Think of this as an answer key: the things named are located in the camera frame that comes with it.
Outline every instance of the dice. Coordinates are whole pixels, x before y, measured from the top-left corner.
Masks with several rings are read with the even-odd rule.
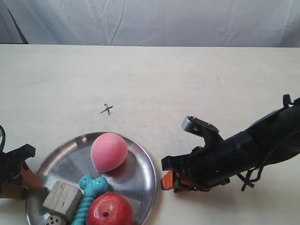
[[[53,217],[57,215],[68,222],[72,222],[82,196],[83,194],[78,187],[57,181],[43,202],[43,207]]]
[[[64,218],[58,215],[51,215],[48,217],[44,225],[66,225],[66,221]]]

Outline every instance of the white table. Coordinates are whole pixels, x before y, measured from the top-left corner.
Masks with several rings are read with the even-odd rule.
[[[0,124],[6,151],[29,143],[36,170],[65,141],[122,133],[157,167],[203,140],[181,129],[187,115],[224,138],[300,97],[300,49],[0,45]],[[113,105],[111,116],[100,114]],[[209,193],[158,190],[148,225],[299,224],[300,157],[265,168],[254,189],[242,182]],[[1,225],[27,224],[25,201],[0,201]]]

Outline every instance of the foam ball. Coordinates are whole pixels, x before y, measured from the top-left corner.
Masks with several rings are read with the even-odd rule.
[[[114,133],[100,135],[92,144],[90,157],[99,172],[107,172],[121,165],[128,154],[126,141]]]

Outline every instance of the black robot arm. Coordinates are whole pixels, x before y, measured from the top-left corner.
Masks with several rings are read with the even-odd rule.
[[[261,118],[246,130],[225,140],[212,124],[188,116],[182,128],[204,138],[204,147],[195,147],[190,154],[162,159],[162,189],[209,191],[230,182],[237,175],[246,186],[254,187],[263,168],[293,158],[300,153],[300,98],[291,102],[283,97],[284,107]],[[254,170],[257,177],[251,179]],[[246,177],[241,173],[247,171]]]

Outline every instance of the red apple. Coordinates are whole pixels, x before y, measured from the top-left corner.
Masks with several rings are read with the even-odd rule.
[[[87,225],[132,225],[133,212],[121,195],[109,193],[96,198],[87,213]]]

